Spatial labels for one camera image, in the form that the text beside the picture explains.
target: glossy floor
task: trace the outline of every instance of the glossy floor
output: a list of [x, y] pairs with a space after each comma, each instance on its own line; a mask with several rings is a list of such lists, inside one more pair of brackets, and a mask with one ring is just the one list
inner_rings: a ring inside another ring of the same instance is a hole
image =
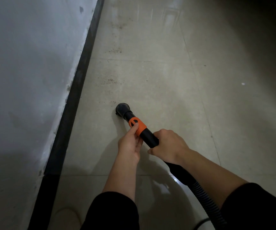
[[[71, 207], [82, 221], [102, 191], [129, 128], [115, 115], [120, 102], [150, 130], [174, 130], [276, 195], [276, 5], [105, 0], [52, 217]], [[205, 212], [147, 149], [137, 170], [141, 229], [192, 229]]]

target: person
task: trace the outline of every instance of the person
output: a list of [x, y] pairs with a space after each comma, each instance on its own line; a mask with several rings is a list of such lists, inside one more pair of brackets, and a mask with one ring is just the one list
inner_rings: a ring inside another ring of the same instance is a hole
[[[119, 140], [103, 192], [90, 205], [81, 229], [139, 229], [134, 201], [143, 140], [135, 135], [137, 129], [138, 123]], [[192, 174], [221, 209], [229, 229], [276, 229], [276, 197], [191, 150], [175, 132], [161, 129], [154, 135], [159, 145], [148, 153]]]

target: person's right hand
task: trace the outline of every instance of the person's right hand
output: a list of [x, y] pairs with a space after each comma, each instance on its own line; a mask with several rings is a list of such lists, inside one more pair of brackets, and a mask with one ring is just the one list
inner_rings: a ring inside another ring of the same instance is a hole
[[192, 151], [183, 138], [172, 130], [161, 129], [154, 132], [154, 135], [159, 139], [159, 145], [150, 148], [148, 153], [165, 162], [179, 165], [182, 157]]

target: hand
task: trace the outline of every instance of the hand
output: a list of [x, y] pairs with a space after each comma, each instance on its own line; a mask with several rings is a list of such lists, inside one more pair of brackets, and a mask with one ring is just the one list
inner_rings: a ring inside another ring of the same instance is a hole
[[172, 130], [161, 129], [154, 132], [154, 135], [159, 139], [159, 145], [150, 148], [148, 153], [165, 162], [179, 165], [184, 154], [193, 152], [183, 138]]
[[134, 163], [138, 163], [140, 159], [140, 148], [143, 140], [136, 136], [139, 124], [136, 123], [129, 131], [118, 141], [118, 155], [133, 159]]

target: person's left arm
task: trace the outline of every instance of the person's left arm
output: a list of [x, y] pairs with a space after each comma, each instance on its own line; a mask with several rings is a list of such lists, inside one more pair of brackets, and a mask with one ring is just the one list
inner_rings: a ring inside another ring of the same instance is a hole
[[118, 154], [103, 192], [92, 202], [81, 229], [139, 229], [135, 201], [136, 169], [143, 140], [136, 123], [118, 142]]

